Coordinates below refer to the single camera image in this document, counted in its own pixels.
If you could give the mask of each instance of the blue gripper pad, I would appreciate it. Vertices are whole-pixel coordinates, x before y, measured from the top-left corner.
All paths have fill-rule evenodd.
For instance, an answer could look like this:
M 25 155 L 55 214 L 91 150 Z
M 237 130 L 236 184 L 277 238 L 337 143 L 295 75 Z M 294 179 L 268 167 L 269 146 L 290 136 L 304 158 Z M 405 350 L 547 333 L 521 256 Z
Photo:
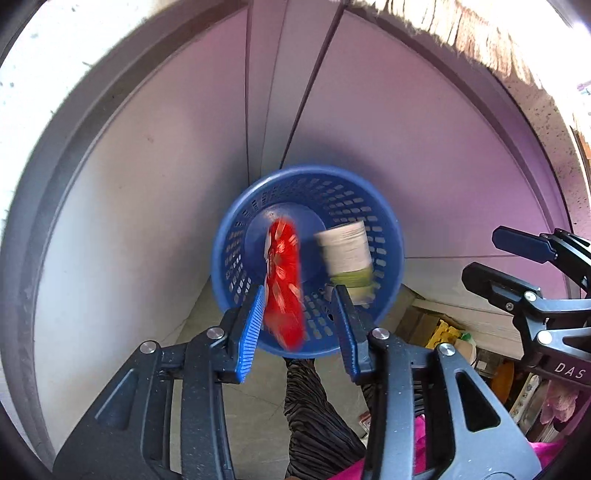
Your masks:
M 252 368 L 256 343 L 261 331 L 262 316 L 265 310 L 265 290 L 258 288 L 251 309 L 246 318 L 244 329 L 238 342 L 238 361 L 236 362 L 236 377 L 240 383 L 244 382 Z
M 353 305 L 347 288 L 343 285 L 337 285 L 333 289 L 330 310 L 335 322 L 345 371 L 352 382 L 361 385 L 374 371 L 368 341 L 373 323 L 370 319 L 362 318 Z
M 492 232 L 492 243 L 499 250 L 534 262 L 546 263 L 556 259 L 556 252 L 547 239 L 506 226 L 497 227 Z

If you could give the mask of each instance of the gray floor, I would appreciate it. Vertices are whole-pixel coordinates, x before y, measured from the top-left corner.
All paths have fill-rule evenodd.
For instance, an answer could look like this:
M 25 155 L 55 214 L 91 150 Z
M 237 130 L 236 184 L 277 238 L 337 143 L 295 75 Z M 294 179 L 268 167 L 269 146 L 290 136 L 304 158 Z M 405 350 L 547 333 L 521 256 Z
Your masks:
M 414 296 L 405 289 L 385 319 L 383 326 L 394 330 Z M 217 308 L 208 282 L 180 333 L 178 343 L 187 342 L 211 325 L 218 325 L 222 313 Z M 316 369 L 329 400 L 350 425 L 362 434 L 358 415 L 367 410 L 361 390 L 345 373 L 340 355 L 316 359 Z M 180 472 L 178 447 L 180 388 L 175 386 L 171 419 L 171 467 Z M 251 373 L 241 385 L 224 385 L 223 399 L 230 450 L 236 477 L 242 480 L 281 480 L 288 463 L 290 432 L 283 416 L 285 362 L 257 350 Z

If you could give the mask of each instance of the person's leg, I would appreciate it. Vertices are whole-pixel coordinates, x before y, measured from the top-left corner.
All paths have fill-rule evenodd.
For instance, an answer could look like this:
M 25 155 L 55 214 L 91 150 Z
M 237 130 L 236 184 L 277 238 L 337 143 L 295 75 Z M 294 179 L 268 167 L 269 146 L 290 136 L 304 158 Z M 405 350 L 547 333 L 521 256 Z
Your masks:
M 291 430 L 285 474 L 325 480 L 365 456 L 365 446 L 326 398 L 313 360 L 285 360 L 284 414 Z
M 418 417 L 419 415 L 424 415 L 425 413 L 425 406 L 423 403 L 423 386 L 421 385 L 421 382 L 413 382 L 413 390 L 414 416 Z M 369 414 L 371 414 L 374 407 L 375 397 L 378 394 L 378 386 L 375 383 L 361 385 L 361 391 L 363 392 L 365 403 L 367 403 Z

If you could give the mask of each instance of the red snack bag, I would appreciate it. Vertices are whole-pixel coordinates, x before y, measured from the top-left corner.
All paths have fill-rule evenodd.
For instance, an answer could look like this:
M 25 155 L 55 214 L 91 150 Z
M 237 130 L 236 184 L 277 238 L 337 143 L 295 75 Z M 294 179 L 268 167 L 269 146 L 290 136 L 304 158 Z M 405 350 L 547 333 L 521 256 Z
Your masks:
M 294 225 L 285 217 L 275 220 L 269 227 L 265 256 L 265 327 L 283 348 L 297 350 L 304 342 L 300 243 Z

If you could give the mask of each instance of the yellow object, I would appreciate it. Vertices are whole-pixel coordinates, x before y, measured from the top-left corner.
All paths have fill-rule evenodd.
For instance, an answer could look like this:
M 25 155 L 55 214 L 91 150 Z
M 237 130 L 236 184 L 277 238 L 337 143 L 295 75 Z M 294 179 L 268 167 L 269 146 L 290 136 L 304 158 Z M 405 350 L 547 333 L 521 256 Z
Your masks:
M 452 327 L 443 320 L 439 320 L 437 330 L 435 330 L 425 347 L 433 350 L 440 343 L 454 343 L 461 336 L 460 330 Z

